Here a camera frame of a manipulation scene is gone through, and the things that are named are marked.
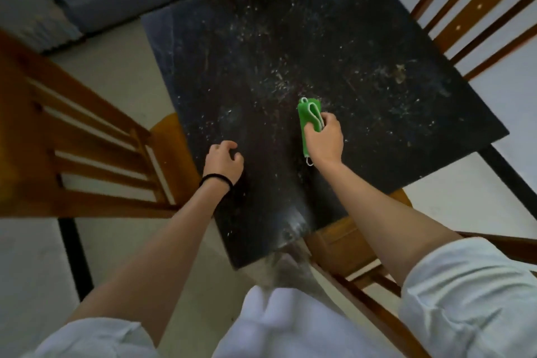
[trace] cleaning cloth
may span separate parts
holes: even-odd
[[[302,131],[302,151],[304,152],[305,162],[309,166],[313,166],[312,159],[309,156],[308,146],[305,144],[304,126],[308,122],[313,124],[316,132],[320,132],[324,128],[324,121],[321,117],[321,103],[314,98],[300,98],[297,107],[300,117],[300,129]]]

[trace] person's left arm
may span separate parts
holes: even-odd
[[[243,171],[235,142],[212,145],[204,175],[217,173],[237,182]],[[158,231],[141,252],[106,283],[94,289],[67,322],[90,317],[139,321],[157,346],[183,291],[192,263],[213,212],[229,185],[209,178],[192,198]]]

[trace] person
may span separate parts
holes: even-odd
[[[343,135],[305,126],[310,156],[367,242],[402,287],[400,319],[433,357],[537,356],[537,280],[482,238],[462,239],[386,196],[341,161]],[[204,176],[235,184],[243,157],[212,145]],[[66,325],[30,356],[158,357],[155,349],[189,275],[213,211],[228,192],[205,180],[192,198],[110,280],[92,291]],[[395,357],[337,308],[298,289],[253,287],[215,358]]]

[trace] hand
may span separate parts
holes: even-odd
[[[313,164],[319,168],[329,163],[341,163],[343,134],[334,114],[321,113],[324,129],[316,132],[310,122],[304,126],[305,143]]]
[[[222,174],[229,178],[233,185],[237,183],[244,169],[244,158],[240,153],[235,153],[232,159],[230,149],[236,149],[237,144],[231,140],[224,140],[219,145],[212,145],[205,158],[203,175]]]

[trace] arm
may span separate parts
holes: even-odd
[[[354,174],[341,162],[343,135],[338,120],[332,114],[323,118],[326,127],[321,132],[315,132],[312,124],[304,128],[310,156],[382,264],[403,286],[424,256],[461,236]]]
[[[235,184],[244,163],[239,153],[234,160],[230,157],[229,149],[236,147],[230,141],[212,145],[205,159],[204,175],[223,174]],[[88,317],[139,321],[158,345],[211,216],[228,190],[229,185],[217,178],[205,181],[141,252],[84,299],[68,322]]]

